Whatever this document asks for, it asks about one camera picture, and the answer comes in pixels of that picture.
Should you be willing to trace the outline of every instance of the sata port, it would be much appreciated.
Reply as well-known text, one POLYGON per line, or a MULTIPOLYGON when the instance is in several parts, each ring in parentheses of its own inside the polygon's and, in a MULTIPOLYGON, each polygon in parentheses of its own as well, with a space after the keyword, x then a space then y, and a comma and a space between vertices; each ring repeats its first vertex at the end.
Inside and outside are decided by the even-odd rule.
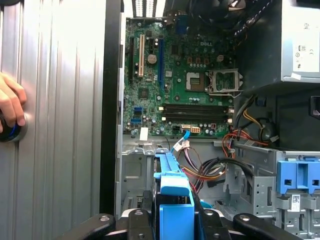
POLYGON ((192 134, 199 134, 200 132, 201 132, 200 127, 193 126, 193 127, 191 128, 191 133, 192 133, 192 134))
POLYGON ((191 128, 191 125, 182 124, 182 125, 181 125, 181 128, 182 128, 182 129, 190 129, 190 128, 191 128))

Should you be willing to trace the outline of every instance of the power supply label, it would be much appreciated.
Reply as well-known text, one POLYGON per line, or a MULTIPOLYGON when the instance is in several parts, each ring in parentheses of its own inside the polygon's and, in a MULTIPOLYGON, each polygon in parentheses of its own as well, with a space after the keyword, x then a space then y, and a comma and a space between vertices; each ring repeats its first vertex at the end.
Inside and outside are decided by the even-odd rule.
POLYGON ((292 39, 293 71, 317 73, 320 68, 320 28, 308 22, 296 25, 292 39))

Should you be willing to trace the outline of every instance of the blue cable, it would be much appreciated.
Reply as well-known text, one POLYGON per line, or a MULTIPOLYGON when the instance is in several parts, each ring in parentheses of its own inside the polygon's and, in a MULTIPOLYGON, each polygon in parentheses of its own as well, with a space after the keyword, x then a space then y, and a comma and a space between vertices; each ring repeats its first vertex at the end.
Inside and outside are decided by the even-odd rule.
POLYGON ((182 141, 187 140, 189 137, 190 137, 190 131, 189 131, 189 130, 187 130, 187 131, 185 131, 184 136, 183 136, 179 141, 177 141, 173 146, 175 146, 177 143, 181 143, 182 141))

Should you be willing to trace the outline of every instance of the metal side panel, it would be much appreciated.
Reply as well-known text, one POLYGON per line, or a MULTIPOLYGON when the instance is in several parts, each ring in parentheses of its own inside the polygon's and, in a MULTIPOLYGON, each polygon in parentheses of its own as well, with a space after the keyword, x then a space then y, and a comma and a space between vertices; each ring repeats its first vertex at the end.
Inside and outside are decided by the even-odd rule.
POLYGON ((0 239, 48 240, 99 213, 106 1, 0 13, 1 71, 25 88, 19 143, 0 143, 0 239))

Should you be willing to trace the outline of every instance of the motherboard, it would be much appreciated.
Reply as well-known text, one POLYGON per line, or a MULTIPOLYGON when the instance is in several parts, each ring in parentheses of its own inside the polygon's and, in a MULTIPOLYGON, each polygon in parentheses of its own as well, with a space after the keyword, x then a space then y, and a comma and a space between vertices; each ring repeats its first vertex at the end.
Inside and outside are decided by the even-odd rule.
POLYGON ((127 19, 123 132, 221 138, 230 129, 241 76, 223 32, 188 34, 168 24, 127 19))

